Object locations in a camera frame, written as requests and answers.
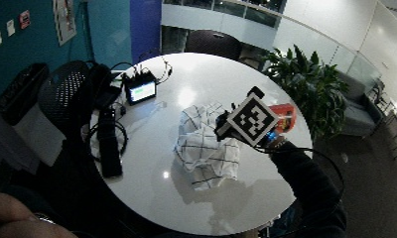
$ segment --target gray carpet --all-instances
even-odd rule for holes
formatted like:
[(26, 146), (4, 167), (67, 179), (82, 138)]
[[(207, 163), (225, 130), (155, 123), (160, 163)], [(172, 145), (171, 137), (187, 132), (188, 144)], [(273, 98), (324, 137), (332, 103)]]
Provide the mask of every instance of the gray carpet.
[[(397, 125), (381, 125), (365, 139), (338, 136), (314, 147), (337, 162), (345, 178), (349, 238), (397, 238)], [(329, 164), (317, 159), (336, 180)]]

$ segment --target green plant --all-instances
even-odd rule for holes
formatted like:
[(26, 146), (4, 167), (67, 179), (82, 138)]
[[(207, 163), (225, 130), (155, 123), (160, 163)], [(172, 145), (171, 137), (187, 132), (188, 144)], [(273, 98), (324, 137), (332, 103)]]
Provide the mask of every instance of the green plant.
[(276, 49), (264, 56), (272, 65), (264, 74), (292, 97), (306, 122), (312, 139), (330, 138), (341, 131), (344, 124), (345, 100), (341, 92), (348, 84), (337, 77), (336, 65), (318, 60), (313, 52), (308, 59), (294, 45), (284, 56)]

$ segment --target black sleeve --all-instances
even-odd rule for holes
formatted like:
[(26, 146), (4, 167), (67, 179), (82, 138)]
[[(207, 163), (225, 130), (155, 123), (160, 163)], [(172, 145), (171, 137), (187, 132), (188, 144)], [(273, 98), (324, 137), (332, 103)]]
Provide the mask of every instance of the black sleeve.
[[(286, 142), (280, 151), (294, 148), (293, 143)], [(276, 153), (273, 162), (302, 206), (301, 226), (308, 228), (298, 232), (297, 237), (345, 237), (346, 215), (342, 205), (332, 213), (340, 192), (318, 165), (304, 152)]]

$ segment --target crumpled white bag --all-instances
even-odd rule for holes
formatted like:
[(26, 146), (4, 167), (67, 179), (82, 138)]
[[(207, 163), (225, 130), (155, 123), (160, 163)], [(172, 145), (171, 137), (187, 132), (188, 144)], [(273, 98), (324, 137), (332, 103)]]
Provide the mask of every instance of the crumpled white bag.
[(177, 161), (192, 175), (192, 186), (204, 190), (237, 179), (240, 145), (237, 139), (217, 142), (216, 118), (225, 112), (220, 103), (191, 106), (181, 112), (180, 135), (175, 145)]

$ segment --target red object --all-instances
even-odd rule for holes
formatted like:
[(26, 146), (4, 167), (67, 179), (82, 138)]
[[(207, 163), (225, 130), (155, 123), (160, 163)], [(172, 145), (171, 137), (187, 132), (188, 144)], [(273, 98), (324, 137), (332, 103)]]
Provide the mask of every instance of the red object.
[(276, 131), (281, 134), (288, 132), (294, 124), (297, 118), (296, 108), (288, 103), (269, 106), (269, 108), (278, 114), (280, 121), (276, 125)]
[(30, 26), (30, 11), (27, 10), (19, 15), (19, 24), (22, 29), (26, 29)]

